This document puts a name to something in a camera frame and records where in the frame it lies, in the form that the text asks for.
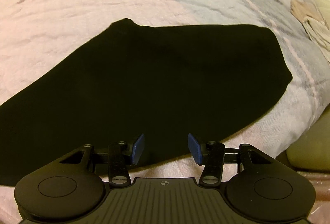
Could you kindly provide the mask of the black pants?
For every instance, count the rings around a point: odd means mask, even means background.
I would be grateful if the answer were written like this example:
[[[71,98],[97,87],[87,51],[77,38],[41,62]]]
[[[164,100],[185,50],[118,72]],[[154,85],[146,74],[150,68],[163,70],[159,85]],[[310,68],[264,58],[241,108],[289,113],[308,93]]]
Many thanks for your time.
[[[140,166],[221,141],[260,119],[292,74],[268,28],[112,23],[1,105],[1,184],[85,144],[145,135]]]

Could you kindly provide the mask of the white round lidded bin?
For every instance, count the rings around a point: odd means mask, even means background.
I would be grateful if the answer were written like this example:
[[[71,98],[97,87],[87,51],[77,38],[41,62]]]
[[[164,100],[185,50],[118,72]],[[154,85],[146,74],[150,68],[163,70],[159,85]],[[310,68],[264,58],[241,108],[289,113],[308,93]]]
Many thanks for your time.
[[[298,169],[329,172],[329,105],[320,118],[287,150],[289,163]]]

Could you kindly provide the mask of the cream white garment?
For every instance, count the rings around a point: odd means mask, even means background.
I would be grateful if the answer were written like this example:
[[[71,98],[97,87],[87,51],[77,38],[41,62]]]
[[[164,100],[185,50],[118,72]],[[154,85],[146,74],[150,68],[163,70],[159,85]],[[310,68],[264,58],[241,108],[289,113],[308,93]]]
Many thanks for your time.
[[[330,61],[330,36],[329,29],[325,22],[318,21],[312,17],[306,16],[303,19],[303,27],[311,41],[313,41],[321,50],[323,56]]]

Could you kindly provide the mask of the tan garment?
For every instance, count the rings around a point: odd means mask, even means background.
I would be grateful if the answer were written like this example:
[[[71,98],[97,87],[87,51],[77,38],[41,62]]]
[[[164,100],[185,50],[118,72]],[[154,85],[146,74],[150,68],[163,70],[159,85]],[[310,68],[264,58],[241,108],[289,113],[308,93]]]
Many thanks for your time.
[[[317,22],[325,23],[325,19],[321,15],[320,11],[309,2],[291,0],[290,12],[301,24],[310,18],[316,20]]]

